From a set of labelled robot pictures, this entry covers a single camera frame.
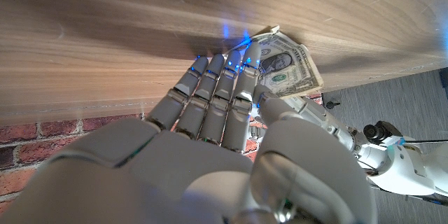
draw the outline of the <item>robot finger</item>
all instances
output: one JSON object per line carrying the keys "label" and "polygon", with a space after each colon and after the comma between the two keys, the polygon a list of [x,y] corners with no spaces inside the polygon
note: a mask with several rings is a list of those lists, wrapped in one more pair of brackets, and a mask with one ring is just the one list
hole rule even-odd
{"label": "robot finger", "polygon": [[261,49],[252,43],[244,54],[237,85],[225,123],[222,147],[242,153],[249,137],[249,113],[252,109],[253,91],[257,83]]}
{"label": "robot finger", "polygon": [[196,140],[223,66],[224,57],[221,54],[215,55],[211,59],[195,94],[176,125],[175,132],[182,133],[188,138]]}
{"label": "robot finger", "polygon": [[259,108],[258,113],[260,117],[268,127],[277,120],[298,116],[294,108],[289,106],[284,100],[278,98],[264,85],[255,86],[254,102]]}
{"label": "robot finger", "polygon": [[225,118],[232,97],[235,79],[240,68],[241,55],[238,51],[231,51],[224,63],[224,69],[216,86],[213,98],[209,103],[204,124],[199,133],[199,140],[219,145],[223,135]]}
{"label": "robot finger", "polygon": [[208,63],[206,57],[199,56],[179,82],[149,113],[147,121],[156,124],[161,130],[171,129],[195,90]]}

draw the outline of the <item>brick wall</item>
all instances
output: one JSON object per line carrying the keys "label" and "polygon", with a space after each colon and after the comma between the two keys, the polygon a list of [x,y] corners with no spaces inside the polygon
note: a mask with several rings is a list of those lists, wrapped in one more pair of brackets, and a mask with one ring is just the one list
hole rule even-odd
{"label": "brick wall", "polygon": [[[0,214],[19,195],[36,169],[53,153],[88,132],[126,117],[144,114],[42,122],[0,127]],[[248,140],[245,156],[255,159],[258,143]]]}

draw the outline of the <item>red brick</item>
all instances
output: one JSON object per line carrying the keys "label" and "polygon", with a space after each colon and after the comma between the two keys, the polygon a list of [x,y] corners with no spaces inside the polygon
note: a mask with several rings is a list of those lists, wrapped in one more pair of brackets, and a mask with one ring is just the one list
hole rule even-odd
{"label": "red brick", "polygon": [[25,144],[20,147],[19,162],[29,164],[44,161],[52,154],[60,150],[62,147],[70,144],[76,139],[77,137],[70,137],[66,139],[53,139],[51,141],[41,141]]}
{"label": "red brick", "polygon": [[123,118],[140,118],[139,114],[132,114],[132,115],[116,115],[116,116],[106,116],[102,118],[89,118],[89,119],[83,119],[83,130],[90,131],[90,130],[96,130],[99,127],[105,126],[108,123],[111,123],[113,121],[123,119]]}
{"label": "red brick", "polygon": [[255,151],[255,152],[249,153],[249,154],[247,154],[245,156],[250,158],[252,160],[252,162],[253,162],[253,161],[255,161],[255,156],[256,155],[257,155],[257,152]]}
{"label": "red brick", "polygon": [[11,205],[11,203],[13,203],[12,200],[0,202],[0,214],[4,213],[8,209],[9,205]]}
{"label": "red brick", "polygon": [[33,176],[35,168],[20,169],[0,174],[0,195],[20,192]]}
{"label": "red brick", "polygon": [[253,121],[249,123],[250,126],[255,126],[255,127],[259,127],[259,128],[265,128],[267,129],[267,126],[262,124],[261,122],[258,121]]}
{"label": "red brick", "polygon": [[36,125],[14,125],[0,127],[0,143],[7,144],[13,141],[35,139],[37,137]]}
{"label": "red brick", "polygon": [[12,167],[14,165],[14,148],[15,146],[0,148],[0,168]]}
{"label": "red brick", "polygon": [[76,120],[58,121],[58,122],[42,122],[42,136],[51,137],[61,134],[70,134],[76,130]]}
{"label": "red brick", "polygon": [[258,148],[258,143],[256,141],[247,140],[246,150],[244,152],[247,153],[249,151],[256,151],[257,148]]}
{"label": "red brick", "polygon": [[310,94],[309,95],[310,99],[315,99],[315,98],[320,98],[320,97],[322,97],[322,94]]}

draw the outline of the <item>metal joint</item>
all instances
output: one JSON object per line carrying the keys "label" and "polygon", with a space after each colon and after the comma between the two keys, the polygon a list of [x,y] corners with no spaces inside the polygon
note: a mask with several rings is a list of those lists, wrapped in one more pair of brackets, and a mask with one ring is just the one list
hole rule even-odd
{"label": "metal joint", "polygon": [[251,136],[256,139],[264,137],[266,131],[265,129],[256,126],[249,126],[249,130],[251,131]]}
{"label": "metal joint", "polygon": [[212,71],[207,71],[206,73],[204,73],[204,76],[207,76],[209,78],[214,79],[215,81],[218,80],[218,74],[212,72]]}
{"label": "metal joint", "polygon": [[278,97],[272,92],[263,92],[259,97],[258,103],[264,104],[268,99],[276,99],[276,98]]}
{"label": "metal joint", "polygon": [[201,138],[200,141],[204,141],[206,143],[210,143],[210,144],[219,146],[219,142],[215,139],[209,139],[209,138],[204,137],[204,138]]}
{"label": "metal joint", "polygon": [[160,131],[165,130],[166,127],[161,123],[159,120],[153,118],[152,116],[149,116],[146,121],[155,124],[157,127],[159,127]]}
{"label": "metal joint", "polygon": [[233,99],[232,109],[237,110],[238,113],[248,115],[252,110],[252,102],[235,97]]}
{"label": "metal joint", "polygon": [[227,111],[227,109],[229,108],[229,101],[217,96],[213,97],[213,99],[210,101],[210,104],[222,111]]}
{"label": "metal joint", "polygon": [[193,96],[191,98],[190,103],[200,107],[201,109],[206,109],[207,105],[209,104],[208,101],[204,98]]}
{"label": "metal joint", "polygon": [[195,136],[192,132],[190,132],[189,130],[187,130],[187,129],[176,128],[176,129],[175,129],[175,132],[184,134],[184,135],[186,135],[188,138],[190,138],[191,140],[196,140],[196,136]]}
{"label": "metal joint", "polygon": [[184,94],[182,91],[177,90],[175,88],[170,89],[168,91],[167,95],[182,104],[187,103],[187,100],[188,100],[188,96],[186,94]]}
{"label": "metal joint", "polygon": [[224,68],[223,74],[225,76],[229,77],[229,78],[232,78],[232,79],[235,79],[237,77],[237,72],[235,72],[235,71],[233,71],[231,69],[228,69],[227,67]]}
{"label": "metal joint", "polygon": [[196,69],[194,68],[190,68],[189,70],[187,70],[187,73],[191,74],[192,76],[196,77],[196,78],[201,78],[201,73],[198,72]]}
{"label": "metal joint", "polygon": [[247,64],[244,64],[243,72],[246,73],[250,77],[256,77],[258,75],[257,69],[252,66],[249,66]]}

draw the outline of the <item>dollar bill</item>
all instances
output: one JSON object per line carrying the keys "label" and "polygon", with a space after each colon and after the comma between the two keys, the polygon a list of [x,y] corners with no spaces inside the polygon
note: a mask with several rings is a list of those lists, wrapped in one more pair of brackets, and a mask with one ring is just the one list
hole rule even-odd
{"label": "dollar bill", "polygon": [[[250,40],[261,47],[258,84],[267,86],[282,99],[308,95],[322,88],[322,77],[308,49],[282,34],[278,26]],[[240,44],[235,49],[244,50],[244,46],[247,45]]]}

